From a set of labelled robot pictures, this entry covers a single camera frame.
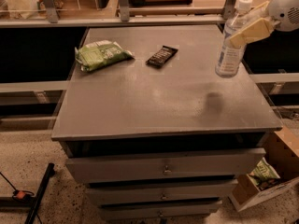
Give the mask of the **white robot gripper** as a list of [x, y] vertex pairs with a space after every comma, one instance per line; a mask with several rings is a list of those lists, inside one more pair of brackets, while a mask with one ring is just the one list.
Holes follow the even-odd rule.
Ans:
[[299, 0], [265, 1], [252, 9], [248, 18], [258, 17], [234, 32], [228, 38], [228, 46], [238, 49], [269, 37], [275, 30], [291, 32], [299, 29]]

